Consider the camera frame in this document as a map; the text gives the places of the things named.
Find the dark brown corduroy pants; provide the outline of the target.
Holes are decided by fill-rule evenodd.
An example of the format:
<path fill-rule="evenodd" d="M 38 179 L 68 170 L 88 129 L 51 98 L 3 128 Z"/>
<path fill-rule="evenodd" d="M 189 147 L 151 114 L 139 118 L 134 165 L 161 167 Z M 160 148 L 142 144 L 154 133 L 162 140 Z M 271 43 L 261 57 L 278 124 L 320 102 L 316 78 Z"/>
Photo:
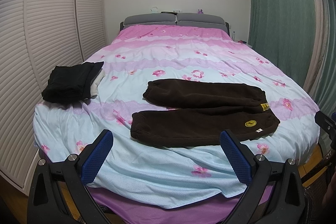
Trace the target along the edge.
<path fill-rule="evenodd" d="M 230 130 L 239 141 L 272 134 L 280 124 L 256 86 L 178 79 L 150 81 L 143 98 L 165 111 L 134 113 L 132 138 L 157 147 L 219 145 Z"/>

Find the purple bed sheet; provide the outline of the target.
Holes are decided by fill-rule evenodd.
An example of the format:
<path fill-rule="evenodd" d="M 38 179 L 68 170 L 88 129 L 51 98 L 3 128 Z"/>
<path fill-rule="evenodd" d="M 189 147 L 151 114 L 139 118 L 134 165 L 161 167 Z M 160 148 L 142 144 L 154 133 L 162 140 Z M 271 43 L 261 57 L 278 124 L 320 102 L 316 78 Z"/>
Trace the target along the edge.
<path fill-rule="evenodd" d="M 88 189 L 93 199 L 116 213 L 125 223 L 218 223 L 240 200 L 222 194 L 175 209 L 163 209 L 119 196 L 104 188 Z"/>

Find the green curtain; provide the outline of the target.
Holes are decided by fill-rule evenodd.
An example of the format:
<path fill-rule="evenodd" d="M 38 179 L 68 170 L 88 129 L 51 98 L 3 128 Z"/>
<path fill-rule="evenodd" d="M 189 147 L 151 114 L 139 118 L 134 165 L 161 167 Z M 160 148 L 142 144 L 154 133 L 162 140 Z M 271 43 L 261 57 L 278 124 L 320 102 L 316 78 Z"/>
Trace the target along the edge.
<path fill-rule="evenodd" d="M 335 0 L 251 0 L 249 43 L 335 112 Z"/>

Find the folded black garment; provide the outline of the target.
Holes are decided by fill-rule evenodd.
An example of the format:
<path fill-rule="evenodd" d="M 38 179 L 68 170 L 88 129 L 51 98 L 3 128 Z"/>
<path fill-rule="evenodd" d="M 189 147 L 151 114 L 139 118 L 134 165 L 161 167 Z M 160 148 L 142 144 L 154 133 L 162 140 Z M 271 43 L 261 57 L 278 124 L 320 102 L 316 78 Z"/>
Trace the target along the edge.
<path fill-rule="evenodd" d="M 56 66 L 42 91 L 43 99 L 63 105 L 84 101 L 84 97 L 89 95 L 91 83 L 103 65 L 103 62 L 84 62 L 71 67 Z"/>

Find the folded white garment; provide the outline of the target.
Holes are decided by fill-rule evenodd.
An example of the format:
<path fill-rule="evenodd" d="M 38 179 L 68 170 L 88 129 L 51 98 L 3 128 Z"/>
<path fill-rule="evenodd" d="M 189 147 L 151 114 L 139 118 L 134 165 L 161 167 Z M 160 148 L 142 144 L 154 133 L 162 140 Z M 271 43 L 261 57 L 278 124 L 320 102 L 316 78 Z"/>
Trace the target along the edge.
<path fill-rule="evenodd" d="M 105 77 L 106 73 L 103 69 L 99 71 L 99 74 L 96 76 L 96 78 L 93 80 L 90 86 L 89 95 L 84 97 L 84 100 L 88 100 L 91 98 L 96 98 L 98 95 L 98 86 L 100 85 L 100 82 Z"/>

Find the small clear bottle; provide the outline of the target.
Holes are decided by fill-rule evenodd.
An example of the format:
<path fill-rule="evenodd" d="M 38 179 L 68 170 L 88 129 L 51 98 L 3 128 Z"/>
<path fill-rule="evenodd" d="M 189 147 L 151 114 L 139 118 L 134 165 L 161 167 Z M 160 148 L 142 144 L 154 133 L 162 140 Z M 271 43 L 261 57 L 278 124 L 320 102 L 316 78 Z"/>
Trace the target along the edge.
<path fill-rule="evenodd" d="M 236 39 L 236 32 L 233 31 L 233 32 L 232 32 L 232 40 L 235 41 L 235 39 Z"/>

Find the grey padded headboard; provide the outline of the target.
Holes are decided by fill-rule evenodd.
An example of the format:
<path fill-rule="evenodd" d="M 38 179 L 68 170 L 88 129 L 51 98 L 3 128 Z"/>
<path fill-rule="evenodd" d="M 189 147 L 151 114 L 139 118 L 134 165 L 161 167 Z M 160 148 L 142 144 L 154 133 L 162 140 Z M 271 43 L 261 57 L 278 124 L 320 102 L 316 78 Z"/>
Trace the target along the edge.
<path fill-rule="evenodd" d="M 191 12 L 161 12 L 128 16 L 120 23 L 120 31 L 133 25 L 177 25 L 200 28 L 216 28 L 230 35 L 230 25 L 220 16 Z"/>

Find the white louvered wardrobe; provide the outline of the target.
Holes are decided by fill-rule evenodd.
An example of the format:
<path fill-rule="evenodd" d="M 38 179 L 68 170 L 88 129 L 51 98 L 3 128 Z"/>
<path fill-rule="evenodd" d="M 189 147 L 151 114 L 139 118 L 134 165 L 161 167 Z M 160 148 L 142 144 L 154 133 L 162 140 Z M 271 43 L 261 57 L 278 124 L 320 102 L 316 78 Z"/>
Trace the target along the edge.
<path fill-rule="evenodd" d="M 52 69 L 106 45 L 104 0 L 1 0 L 1 176 L 28 194 L 35 106 Z"/>

